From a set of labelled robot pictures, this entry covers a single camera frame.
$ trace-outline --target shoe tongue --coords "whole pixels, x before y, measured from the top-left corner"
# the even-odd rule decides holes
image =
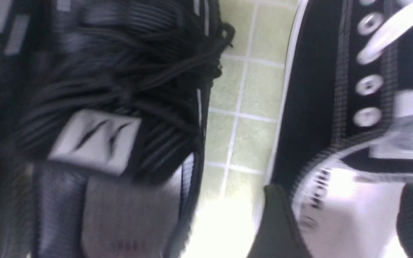
[[[84,109],[63,127],[48,160],[89,168],[98,175],[131,176],[143,134],[140,118]]]

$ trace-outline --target black sneaker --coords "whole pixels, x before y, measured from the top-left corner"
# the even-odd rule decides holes
[[[413,182],[413,3],[301,1],[286,67],[271,182],[292,193],[308,250],[404,254],[387,246]]]
[[[51,60],[21,119],[33,257],[172,258],[203,170],[208,100],[234,36],[216,0],[57,0]]]
[[[25,258],[30,246],[30,176],[25,163],[14,157],[9,135],[41,39],[38,3],[0,0],[0,258]]]

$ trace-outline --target white grout line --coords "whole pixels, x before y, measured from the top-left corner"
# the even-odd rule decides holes
[[[241,57],[241,56],[236,56],[234,54],[222,54],[221,58],[249,62],[249,63],[257,63],[257,64],[262,64],[262,65],[281,68],[281,69],[285,68],[285,64],[283,63],[277,63],[277,62],[273,62],[273,61],[269,61],[265,59],[259,59],[259,58]]]
[[[210,167],[226,168],[226,163],[205,161],[205,165],[210,166]]]
[[[244,172],[244,173],[252,173],[252,174],[258,174],[258,175],[264,174],[264,172],[262,172],[262,171],[247,168],[247,167],[243,167],[243,166],[238,166],[238,165],[229,165],[229,166],[227,166],[226,163],[205,161],[205,165],[210,166],[210,167],[216,167],[216,168],[229,168],[229,170],[233,169],[233,170],[236,170],[236,171],[239,171],[239,172]]]
[[[242,167],[242,166],[238,166],[238,165],[230,165],[229,169],[233,169],[233,170],[240,171],[240,172],[245,172],[245,173],[260,174],[260,175],[263,174],[262,171],[251,169],[251,168],[246,168],[246,167]]]
[[[257,21],[257,11],[259,10],[259,3],[254,3],[254,9],[253,9],[253,16],[251,19],[251,27],[250,27],[250,32],[248,34],[248,46],[246,49],[246,55],[245,57],[248,58],[251,55],[251,44],[253,42],[253,35],[254,31],[256,30],[256,21]],[[240,113],[240,108],[241,108],[241,102],[243,100],[243,91],[245,88],[245,81],[246,81],[246,74],[248,73],[248,62],[245,62],[243,64],[243,72],[241,75],[241,81],[240,81],[240,89],[238,93],[238,101],[237,101],[237,106],[236,106],[236,114]],[[223,178],[223,183],[221,185],[221,191],[220,191],[220,197],[223,198],[226,192],[226,185],[227,185],[227,178],[229,175],[229,168],[231,166],[231,159],[232,159],[232,151],[234,149],[234,142],[235,142],[235,137],[237,133],[237,127],[238,127],[238,115],[235,115],[234,119],[234,125],[232,127],[232,135],[231,135],[231,141],[229,142],[229,149],[227,152],[227,161],[226,161],[226,168],[224,170],[224,178]]]
[[[257,121],[262,121],[262,122],[269,122],[269,123],[276,123],[277,122],[277,119],[269,119],[269,118],[265,118],[263,116],[255,116],[255,115],[250,115],[250,114],[246,114],[246,113],[237,113],[235,111],[223,110],[223,109],[214,108],[214,107],[208,108],[208,111],[210,111],[212,113],[238,116],[240,118],[252,119],[252,120],[257,120]]]

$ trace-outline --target white rubber sole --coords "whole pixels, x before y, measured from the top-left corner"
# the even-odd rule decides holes
[[[295,53],[295,47],[297,44],[297,38],[299,36],[299,31],[300,27],[302,25],[302,20],[303,16],[305,13],[305,9],[307,7],[308,0],[299,0],[297,3],[297,11],[295,14],[295,18],[293,21],[293,26],[291,29],[291,34],[290,34],[290,41],[288,44],[288,49],[286,52],[286,64],[285,64],[285,78],[283,81],[283,94],[282,94],[282,102],[280,106],[280,118],[277,123],[277,130],[276,130],[276,137],[275,137],[275,146],[274,146],[274,153],[272,153],[271,159],[270,159],[270,164],[267,169],[267,173],[264,178],[264,185],[268,185],[270,183],[270,180],[272,178],[272,172],[274,171],[274,163],[275,163],[275,156],[276,156],[276,145],[278,144],[278,138],[280,136],[280,130],[281,130],[281,122],[283,120],[283,113],[284,113],[284,108],[285,108],[285,102],[286,102],[286,94],[288,92],[288,86],[290,83],[290,76],[291,76],[291,68],[294,60],[294,53]],[[264,205],[265,205],[265,198],[264,198],[264,191],[261,191],[259,193],[259,196],[257,198],[256,203],[254,204],[254,225],[256,232],[259,229],[259,225],[261,224],[262,220],[262,212],[264,211]]]

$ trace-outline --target green tile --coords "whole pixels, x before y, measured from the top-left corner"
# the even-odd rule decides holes
[[[206,165],[203,169],[199,208],[210,209],[218,201],[224,178],[224,168]]]
[[[248,35],[251,28],[254,3],[243,0],[219,0],[221,19],[230,23],[236,29],[232,44],[233,48],[227,49],[227,54],[244,56],[248,46]]]
[[[221,65],[223,66],[223,75],[214,81],[210,106],[235,111],[243,73],[243,62],[221,60]]]
[[[231,141],[234,116],[218,113],[208,114],[205,143],[205,160],[225,163]]]
[[[294,15],[284,7],[259,6],[251,57],[285,62]]]
[[[264,187],[262,175],[230,170],[227,176],[225,199],[241,205],[249,215]]]
[[[264,172],[274,144],[276,123],[239,119],[232,150],[232,165]]]
[[[240,112],[278,119],[284,69],[249,64]]]

